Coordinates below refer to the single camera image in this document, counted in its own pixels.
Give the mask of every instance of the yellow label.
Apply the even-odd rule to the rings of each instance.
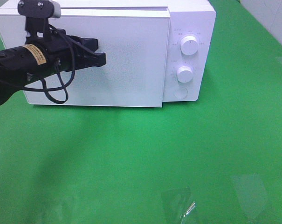
[[[38,65],[45,64],[47,62],[47,60],[46,60],[45,56],[43,55],[42,51],[39,50],[39,48],[36,47],[35,45],[26,44],[23,47],[31,52],[31,54],[35,57]]]

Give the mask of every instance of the green table surface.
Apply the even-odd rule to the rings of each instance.
[[[196,102],[0,107],[0,224],[282,224],[282,46],[211,3]]]

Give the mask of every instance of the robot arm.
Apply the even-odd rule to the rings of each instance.
[[[59,4],[49,0],[21,0],[18,11],[26,16],[28,35],[24,46],[0,51],[0,105],[19,90],[44,92],[52,102],[67,101],[66,87],[74,79],[75,70],[106,64],[105,53],[98,50],[98,40],[66,35],[65,30],[49,25],[50,17],[60,17]],[[63,83],[60,72],[72,71],[67,83]],[[44,78],[58,74],[61,86],[47,88]],[[40,80],[42,89],[25,87]],[[50,96],[51,91],[64,90],[66,99],[59,101]]]

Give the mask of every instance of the microwave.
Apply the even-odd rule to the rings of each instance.
[[[162,107],[198,99],[216,12],[207,0],[56,0],[61,17],[49,23],[67,35],[98,39],[106,65],[78,70],[63,105]],[[26,40],[19,0],[0,7],[6,49]],[[63,72],[67,81],[70,72]],[[48,87],[59,86],[56,76]],[[41,88],[40,82],[27,87]],[[54,105],[41,92],[24,91],[30,104]],[[52,92],[63,98],[63,91]]]

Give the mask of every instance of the microwave knob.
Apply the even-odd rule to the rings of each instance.
[[[195,36],[188,35],[181,40],[180,48],[184,55],[193,55],[199,49],[199,41]]]
[[[188,83],[193,79],[193,70],[188,66],[182,66],[177,70],[177,79],[180,83]]]

